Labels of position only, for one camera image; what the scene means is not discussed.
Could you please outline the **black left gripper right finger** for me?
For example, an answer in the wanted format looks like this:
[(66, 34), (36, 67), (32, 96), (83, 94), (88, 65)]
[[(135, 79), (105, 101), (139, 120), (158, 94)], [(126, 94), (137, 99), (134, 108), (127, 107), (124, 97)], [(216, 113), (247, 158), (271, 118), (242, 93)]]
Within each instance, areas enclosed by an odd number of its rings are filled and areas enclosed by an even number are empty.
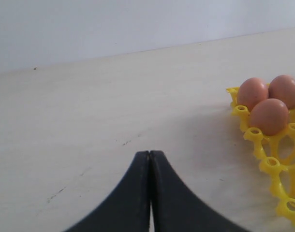
[(199, 199), (162, 151), (150, 151), (151, 203), (156, 232), (245, 232)]

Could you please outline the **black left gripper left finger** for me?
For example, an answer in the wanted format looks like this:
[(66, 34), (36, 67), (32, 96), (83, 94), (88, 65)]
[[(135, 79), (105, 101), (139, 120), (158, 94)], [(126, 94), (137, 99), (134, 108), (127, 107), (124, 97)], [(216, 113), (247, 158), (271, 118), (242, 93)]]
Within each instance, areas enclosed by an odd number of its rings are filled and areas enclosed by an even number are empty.
[(149, 152), (137, 152), (106, 199), (68, 232), (148, 232)]

